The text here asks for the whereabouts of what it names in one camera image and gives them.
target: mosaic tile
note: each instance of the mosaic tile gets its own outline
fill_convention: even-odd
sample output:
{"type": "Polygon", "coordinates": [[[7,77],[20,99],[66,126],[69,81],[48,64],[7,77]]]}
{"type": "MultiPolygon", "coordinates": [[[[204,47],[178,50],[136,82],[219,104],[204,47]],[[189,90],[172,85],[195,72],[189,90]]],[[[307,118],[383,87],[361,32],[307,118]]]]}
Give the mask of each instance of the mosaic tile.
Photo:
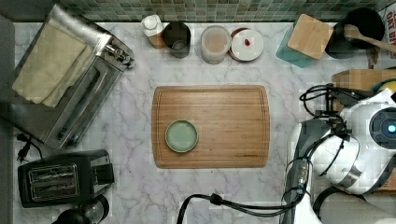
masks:
{"type": "Polygon", "coordinates": [[[356,7],[380,10],[396,0],[60,0],[92,21],[296,21],[301,13],[339,21],[356,7]]]}

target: wooden spoon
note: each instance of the wooden spoon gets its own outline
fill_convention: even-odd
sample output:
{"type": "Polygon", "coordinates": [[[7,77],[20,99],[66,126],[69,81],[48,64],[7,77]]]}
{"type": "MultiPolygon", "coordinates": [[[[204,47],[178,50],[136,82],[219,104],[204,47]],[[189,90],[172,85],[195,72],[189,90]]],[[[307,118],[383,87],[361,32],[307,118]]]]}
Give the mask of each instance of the wooden spoon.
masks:
{"type": "Polygon", "coordinates": [[[372,45],[376,45],[381,49],[387,49],[389,51],[396,52],[396,46],[362,35],[361,32],[359,32],[359,28],[354,25],[346,24],[344,26],[344,31],[345,36],[348,38],[359,39],[372,45]]]}

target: dish towel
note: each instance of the dish towel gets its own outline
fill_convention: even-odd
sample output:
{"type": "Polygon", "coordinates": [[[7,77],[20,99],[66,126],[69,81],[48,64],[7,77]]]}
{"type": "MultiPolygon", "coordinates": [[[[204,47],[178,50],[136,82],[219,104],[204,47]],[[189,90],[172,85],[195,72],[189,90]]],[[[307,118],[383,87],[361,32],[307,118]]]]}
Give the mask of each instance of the dish towel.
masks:
{"type": "Polygon", "coordinates": [[[47,23],[12,89],[35,104],[55,107],[81,76],[91,47],[56,21],[47,23]]]}

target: white container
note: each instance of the white container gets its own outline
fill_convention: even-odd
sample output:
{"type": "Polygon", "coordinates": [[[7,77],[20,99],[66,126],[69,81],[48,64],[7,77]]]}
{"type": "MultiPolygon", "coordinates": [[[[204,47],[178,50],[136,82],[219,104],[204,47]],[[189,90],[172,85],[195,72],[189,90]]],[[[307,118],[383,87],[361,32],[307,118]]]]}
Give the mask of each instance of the white container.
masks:
{"type": "Polygon", "coordinates": [[[143,32],[156,49],[165,47],[163,43],[163,24],[157,15],[147,16],[142,20],[143,32]]]}
{"type": "Polygon", "coordinates": [[[201,35],[202,58],[206,63],[221,63],[231,46],[231,36],[219,25],[207,27],[201,35]]]}

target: wooden lid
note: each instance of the wooden lid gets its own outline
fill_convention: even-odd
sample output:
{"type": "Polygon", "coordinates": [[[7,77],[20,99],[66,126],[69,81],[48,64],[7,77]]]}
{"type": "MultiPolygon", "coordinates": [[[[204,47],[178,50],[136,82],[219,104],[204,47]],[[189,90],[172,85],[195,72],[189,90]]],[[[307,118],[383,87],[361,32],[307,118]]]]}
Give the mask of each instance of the wooden lid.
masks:
{"type": "Polygon", "coordinates": [[[332,27],[302,14],[294,26],[288,47],[311,58],[320,59],[332,36],[332,27]]]}

